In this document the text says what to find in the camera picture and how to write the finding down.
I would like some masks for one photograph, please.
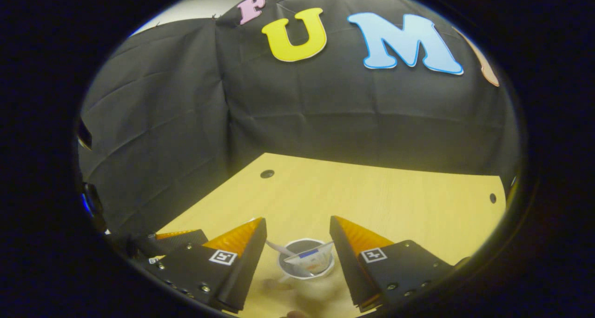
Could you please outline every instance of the letter m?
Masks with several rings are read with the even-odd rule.
[[[384,45],[392,47],[406,65],[415,66],[421,44],[425,50],[423,64],[428,69],[463,74],[463,66],[455,61],[429,19],[418,15],[404,15],[403,30],[376,13],[355,13],[347,17],[347,20],[357,24],[364,35],[368,47],[368,57],[364,59],[367,68],[397,66],[397,59],[389,55]]]

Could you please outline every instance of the paper cup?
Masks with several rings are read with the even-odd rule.
[[[291,252],[304,252],[306,250],[311,250],[312,248],[316,248],[322,244],[325,244],[325,242],[316,240],[316,239],[304,238],[304,239],[294,240],[294,241],[288,243],[285,246],[285,248],[287,248]],[[314,275],[312,275],[309,272],[307,272],[306,270],[298,267],[297,265],[292,265],[291,263],[286,263],[284,261],[284,259],[286,259],[288,257],[289,257],[289,255],[287,255],[287,254],[279,253],[279,257],[277,258],[277,265],[279,265],[279,267],[281,268],[281,270],[283,271],[285,276],[289,276],[290,278],[297,278],[300,280],[309,280],[311,278],[319,278],[321,276],[328,274],[334,267],[334,256],[332,253],[331,253],[330,259],[329,259],[329,266],[326,269],[324,269],[323,271],[321,271],[320,273],[317,273]]]

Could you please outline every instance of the black cloth backdrop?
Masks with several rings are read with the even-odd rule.
[[[287,18],[300,45],[308,34],[293,15],[315,7],[326,47],[297,62],[274,58],[262,27]],[[464,74],[429,70],[422,46],[414,67],[366,68],[363,35],[347,21],[361,12],[399,27],[405,13],[432,20]],[[264,152],[499,175],[508,191],[521,156],[512,89],[493,60],[500,87],[485,80],[433,11],[412,0],[266,0],[259,17],[241,17],[233,8],[136,34],[92,83],[82,118],[93,151],[81,148],[80,163],[113,233],[157,231]]]

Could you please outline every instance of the table surface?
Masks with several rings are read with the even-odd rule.
[[[270,178],[261,172],[274,170]],[[490,195],[496,196],[496,202]],[[417,172],[264,153],[158,233],[202,229],[221,235],[253,217],[266,218],[267,239],[285,245],[312,238],[328,242],[330,217],[343,217],[393,242],[410,239],[454,265],[480,248],[506,208],[498,176]],[[265,280],[283,277],[275,252],[265,246],[242,317],[279,318],[292,310],[311,317],[361,316],[341,271],[285,281],[270,290]]]

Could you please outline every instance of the yellow letter u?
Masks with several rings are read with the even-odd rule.
[[[287,30],[285,30],[285,25],[289,23],[288,19],[279,19],[266,24],[262,32],[268,37],[272,55],[281,61],[294,62],[314,57],[319,53],[327,44],[327,34],[319,17],[322,11],[321,8],[311,8],[295,14],[296,19],[304,21],[310,36],[308,42],[303,45],[293,46],[289,42]]]

